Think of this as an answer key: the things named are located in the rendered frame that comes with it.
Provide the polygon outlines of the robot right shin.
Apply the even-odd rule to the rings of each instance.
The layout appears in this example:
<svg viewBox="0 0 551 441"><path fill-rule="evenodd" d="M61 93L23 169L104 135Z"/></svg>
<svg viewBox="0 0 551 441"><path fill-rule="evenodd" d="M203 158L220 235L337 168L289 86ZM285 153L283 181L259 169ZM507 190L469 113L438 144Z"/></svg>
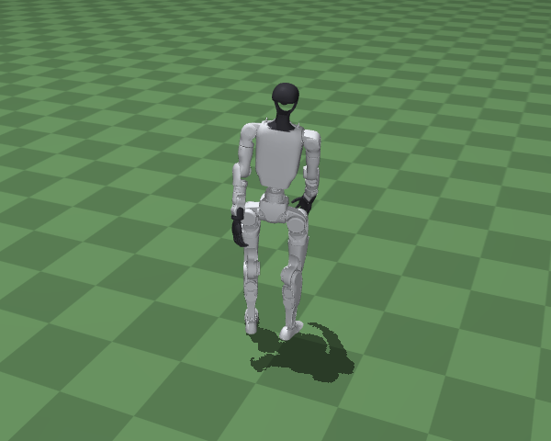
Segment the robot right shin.
<svg viewBox="0 0 551 441"><path fill-rule="evenodd" d="M296 326L296 316L301 297L302 280L301 272L296 270L291 278L291 287L285 284L282 287L283 304L286 310L286 327L290 325L290 329L293 329L293 327Z"/></svg>

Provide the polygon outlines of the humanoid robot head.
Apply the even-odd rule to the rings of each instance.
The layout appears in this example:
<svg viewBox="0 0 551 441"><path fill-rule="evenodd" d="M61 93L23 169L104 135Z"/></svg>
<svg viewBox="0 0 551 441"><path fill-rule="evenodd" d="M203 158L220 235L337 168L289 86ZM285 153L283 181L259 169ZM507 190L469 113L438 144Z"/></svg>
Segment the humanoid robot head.
<svg viewBox="0 0 551 441"><path fill-rule="evenodd" d="M276 118L273 122L267 124L268 127L270 127L269 129L286 132L291 132L290 130L295 129L295 127L289 122L289 116L296 108L298 97L298 89L290 83L281 83L275 87L272 94L272 99L275 101ZM281 103L282 105L294 104L294 106L290 110L285 111L280 108L278 103Z"/></svg>

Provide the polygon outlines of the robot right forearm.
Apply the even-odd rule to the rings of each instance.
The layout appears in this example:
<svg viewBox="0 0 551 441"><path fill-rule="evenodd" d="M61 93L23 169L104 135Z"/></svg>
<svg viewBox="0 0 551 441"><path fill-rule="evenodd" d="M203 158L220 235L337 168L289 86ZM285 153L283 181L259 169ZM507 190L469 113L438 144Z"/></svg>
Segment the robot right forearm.
<svg viewBox="0 0 551 441"><path fill-rule="evenodd" d="M310 202L310 200L311 200L314 196L317 197L319 182L320 182L320 169L319 169L319 167L318 167L318 178L317 178L316 180L308 180L308 179L305 179L306 187L305 187L305 193L304 193L303 197L304 197L308 202Z"/></svg>

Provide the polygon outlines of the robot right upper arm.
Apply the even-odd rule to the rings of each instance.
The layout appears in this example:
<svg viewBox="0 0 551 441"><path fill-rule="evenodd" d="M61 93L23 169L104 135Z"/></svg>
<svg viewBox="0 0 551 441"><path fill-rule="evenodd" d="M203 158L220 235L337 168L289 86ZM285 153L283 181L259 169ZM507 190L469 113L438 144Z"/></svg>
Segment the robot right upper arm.
<svg viewBox="0 0 551 441"><path fill-rule="evenodd" d="M315 130L302 131L302 144L306 149L306 166L303 166L303 178L316 180L320 164L320 134Z"/></svg>

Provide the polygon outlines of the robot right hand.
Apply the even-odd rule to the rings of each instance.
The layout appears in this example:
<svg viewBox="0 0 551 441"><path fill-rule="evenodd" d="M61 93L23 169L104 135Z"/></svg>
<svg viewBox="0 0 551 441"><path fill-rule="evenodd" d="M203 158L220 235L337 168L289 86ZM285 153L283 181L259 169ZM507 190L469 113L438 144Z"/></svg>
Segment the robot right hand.
<svg viewBox="0 0 551 441"><path fill-rule="evenodd" d="M305 193L305 192L304 192ZM304 195L304 194L303 194ZM303 196L299 198L295 198L291 201L291 203L295 203L296 201L299 201L299 203L296 205L296 209L300 206L301 209L304 209L307 214L309 215L309 211L311 210L311 203L313 203L316 196L314 196L310 202L308 202Z"/></svg>

